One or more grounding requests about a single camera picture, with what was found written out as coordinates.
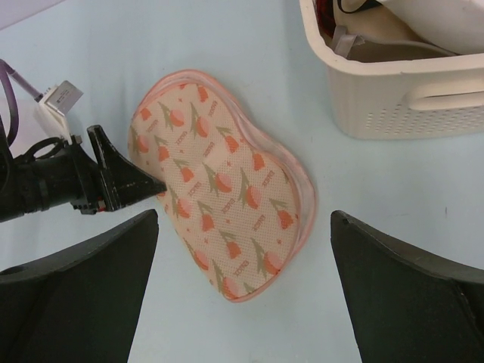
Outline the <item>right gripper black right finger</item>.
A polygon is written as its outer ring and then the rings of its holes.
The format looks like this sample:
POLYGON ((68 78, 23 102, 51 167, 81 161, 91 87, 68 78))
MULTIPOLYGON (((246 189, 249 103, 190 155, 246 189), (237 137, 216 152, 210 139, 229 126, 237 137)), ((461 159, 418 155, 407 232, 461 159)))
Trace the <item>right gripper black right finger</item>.
POLYGON ((481 362, 483 271, 336 210, 330 242, 363 362, 481 362))

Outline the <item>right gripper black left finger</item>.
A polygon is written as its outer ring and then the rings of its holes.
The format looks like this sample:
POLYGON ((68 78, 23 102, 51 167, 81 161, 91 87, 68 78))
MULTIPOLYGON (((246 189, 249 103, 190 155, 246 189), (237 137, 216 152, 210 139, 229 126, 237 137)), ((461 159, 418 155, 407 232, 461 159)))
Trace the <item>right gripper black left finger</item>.
POLYGON ((3 362, 126 362, 159 234, 142 212, 1 273, 3 362))

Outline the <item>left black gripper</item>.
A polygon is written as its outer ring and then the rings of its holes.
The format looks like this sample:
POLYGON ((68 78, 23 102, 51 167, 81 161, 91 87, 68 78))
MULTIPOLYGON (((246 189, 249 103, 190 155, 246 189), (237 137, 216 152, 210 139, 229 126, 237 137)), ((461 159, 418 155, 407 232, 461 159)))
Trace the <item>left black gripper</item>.
POLYGON ((1 129, 2 222, 65 203, 86 215, 114 212, 167 191, 164 181, 127 160, 101 126, 87 133, 97 164, 77 135, 46 138, 13 157, 1 129))

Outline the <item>floral orange bra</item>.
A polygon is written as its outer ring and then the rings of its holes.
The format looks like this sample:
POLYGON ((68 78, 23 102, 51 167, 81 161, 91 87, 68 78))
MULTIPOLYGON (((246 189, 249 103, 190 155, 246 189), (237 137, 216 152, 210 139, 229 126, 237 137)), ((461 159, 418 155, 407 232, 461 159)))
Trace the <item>floral orange bra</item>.
POLYGON ((267 289, 308 240, 318 202, 305 168, 210 75, 181 70, 160 79, 128 137, 131 161, 165 182, 159 202, 227 300, 267 289))

